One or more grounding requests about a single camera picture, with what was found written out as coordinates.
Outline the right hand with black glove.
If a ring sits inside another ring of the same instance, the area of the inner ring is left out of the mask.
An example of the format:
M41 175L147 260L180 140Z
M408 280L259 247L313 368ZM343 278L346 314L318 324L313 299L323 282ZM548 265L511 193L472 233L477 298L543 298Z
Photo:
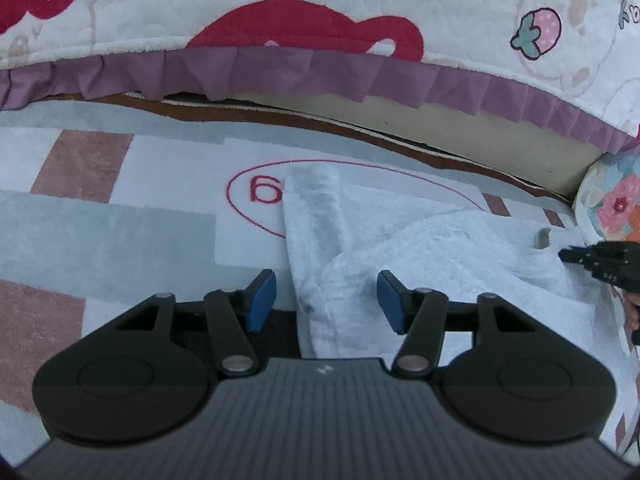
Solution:
M636 292L625 292L625 326L632 332L639 329L640 325L640 295Z

